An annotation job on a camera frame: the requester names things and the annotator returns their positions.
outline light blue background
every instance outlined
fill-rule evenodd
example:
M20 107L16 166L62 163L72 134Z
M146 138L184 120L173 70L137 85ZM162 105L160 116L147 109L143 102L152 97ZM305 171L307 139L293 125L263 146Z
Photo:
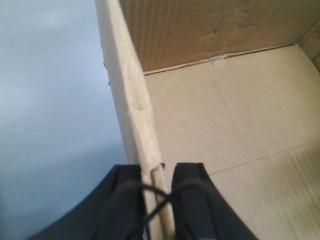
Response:
M94 0L0 1L0 239L24 239L126 163Z

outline cardboard bottom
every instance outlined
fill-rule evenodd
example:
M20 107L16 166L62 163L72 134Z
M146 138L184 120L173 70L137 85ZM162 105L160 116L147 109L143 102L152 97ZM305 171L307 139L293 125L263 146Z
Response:
M168 186L204 163L259 239L320 239L320 74L298 45L145 78Z

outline cardboard box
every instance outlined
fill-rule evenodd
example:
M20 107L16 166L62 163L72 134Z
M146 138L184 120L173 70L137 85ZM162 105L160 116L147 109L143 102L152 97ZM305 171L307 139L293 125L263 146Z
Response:
M320 1L96 0L129 163L202 162L261 240L320 239ZM145 194L150 211L160 199ZM151 237L173 239L167 206Z

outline black plastic part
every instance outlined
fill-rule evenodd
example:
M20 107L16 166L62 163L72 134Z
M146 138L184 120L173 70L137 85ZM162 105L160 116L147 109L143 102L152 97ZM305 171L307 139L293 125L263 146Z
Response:
M258 240L237 216L210 180L202 163L178 163L174 169L172 191L191 180L201 181L211 189L182 191L173 203L177 240Z
M119 196L108 215L106 206L115 190L124 183L140 182L140 172L138 165L115 165L74 209L28 240L121 240L143 219L142 192L129 190ZM143 239L142 232L132 239Z

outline black wire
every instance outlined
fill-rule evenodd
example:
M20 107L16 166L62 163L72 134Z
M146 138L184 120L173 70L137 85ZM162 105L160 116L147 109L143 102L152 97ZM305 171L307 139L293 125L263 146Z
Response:
M177 195L186 190L186 189L193 189L193 188L200 188L202 189L205 193L207 193L209 195L209 198L211 198L212 196L212 188L199 181L199 180L189 180L189 181L185 181L181 184L179 184L176 189L174 191L172 191L170 194L166 194L165 192L161 191L160 189L154 187L154 186L149 186L149 185L146 185L146 184L143 184L143 183L140 183L140 186L138 187L144 187L144 189L146 190L150 190L150 191L153 191L155 193L161 193L162 196L164 196L164 199L154 208L154 210L145 217L145 219L142 221L141 224L139 224L136 228L134 228L133 230L131 230L129 232L129 234L124 238L124 240L130 240L132 237L134 237L136 234L138 234L141 229L143 227L145 227L151 220L152 218L166 205L168 204L169 202L172 203L173 199L175 199L177 197ZM189 233L189 235L195 240L196 237L194 235L194 233L192 232L189 224L184 221L184 224L186 226L186 229Z

